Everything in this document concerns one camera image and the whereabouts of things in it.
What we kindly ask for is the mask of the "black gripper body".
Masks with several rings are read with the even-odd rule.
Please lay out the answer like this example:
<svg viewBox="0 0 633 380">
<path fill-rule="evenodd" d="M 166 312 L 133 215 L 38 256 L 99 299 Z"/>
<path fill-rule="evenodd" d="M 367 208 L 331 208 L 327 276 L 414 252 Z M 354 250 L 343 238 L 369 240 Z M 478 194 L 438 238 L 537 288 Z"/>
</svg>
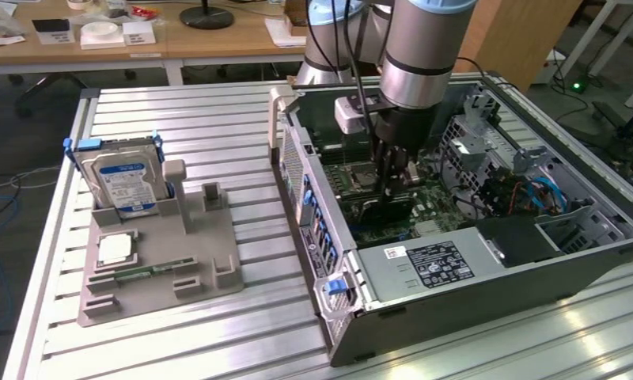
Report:
<svg viewBox="0 0 633 380">
<path fill-rule="evenodd" d="M 377 113 L 375 136 L 389 145 L 417 153 L 434 121 L 434 107 L 425 109 L 389 108 Z"/>
</svg>

